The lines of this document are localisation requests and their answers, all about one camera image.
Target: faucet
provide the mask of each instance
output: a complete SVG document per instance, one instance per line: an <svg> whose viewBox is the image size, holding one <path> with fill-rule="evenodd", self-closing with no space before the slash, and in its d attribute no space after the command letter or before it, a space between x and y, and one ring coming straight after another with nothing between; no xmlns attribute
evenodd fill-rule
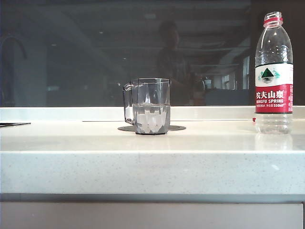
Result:
<svg viewBox="0 0 305 229"><path fill-rule="evenodd" d="M10 85L9 85L9 82L2 82L2 69L3 69L3 66L2 66L2 48L3 48L3 45L4 43L7 41L7 40L14 40L18 46L20 47L21 49L21 52L22 52L22 55L23 55L23 58L24 59L27 59L27 53L25 51L25 48L21 42L20 39L18 39L17 37L13 36L11 33L7 33L3 36L0 37L0 59L1 59L1 62L0 62L0 88L1 88L1 94L0 94L0 106L2 104L2 102L5 101L5 93L4 93L4 88L7 87L8 88L8 91L12 92L11 91L11 88L10 88Z"/></svg>

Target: glass mug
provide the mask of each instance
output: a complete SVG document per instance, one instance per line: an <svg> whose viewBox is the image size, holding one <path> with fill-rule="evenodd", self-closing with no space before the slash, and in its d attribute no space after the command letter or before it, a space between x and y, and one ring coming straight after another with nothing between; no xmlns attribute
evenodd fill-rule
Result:
<svg viewBox="0 0 305 229"><path fill-rule="evenodd" d="M140 78L123 87L125 122L140 135L163 135L170 125L170 80Z"/></svg>

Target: bottle label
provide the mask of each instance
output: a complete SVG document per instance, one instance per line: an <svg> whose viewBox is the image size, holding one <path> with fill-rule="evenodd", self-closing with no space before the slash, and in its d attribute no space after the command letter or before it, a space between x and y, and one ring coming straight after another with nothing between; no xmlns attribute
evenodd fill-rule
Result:
<svg viewBox="0 0 305 229"><path fill-rule="evenodd" d="M292 113L293 64L273 63L255 68L255 112Z"/></svg>

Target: cup handle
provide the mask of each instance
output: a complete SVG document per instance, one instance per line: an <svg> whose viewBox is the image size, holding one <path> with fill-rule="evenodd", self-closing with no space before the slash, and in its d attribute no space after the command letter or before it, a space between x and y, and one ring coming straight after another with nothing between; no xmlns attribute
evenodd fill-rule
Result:
<svg viewBox="0 0 305 229"><path fill-rule="evenodd" d="M127 83L123 87L123 100L124 100L124 116L125 122L134 125L133 111L132 111L132 85Z"/></svg>

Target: glass partition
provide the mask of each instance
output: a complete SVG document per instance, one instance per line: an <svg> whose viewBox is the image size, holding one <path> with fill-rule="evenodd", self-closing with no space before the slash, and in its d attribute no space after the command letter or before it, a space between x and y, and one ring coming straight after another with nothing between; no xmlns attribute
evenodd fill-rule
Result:
<svg viewBox="0 0 305 229"><path fill-rule="evenodd" d="M305 3L283 0L3 0L1 106L123 106L136 78L170 78L171 105L249 105L264 14L293 44L295 104Z"/></svg>

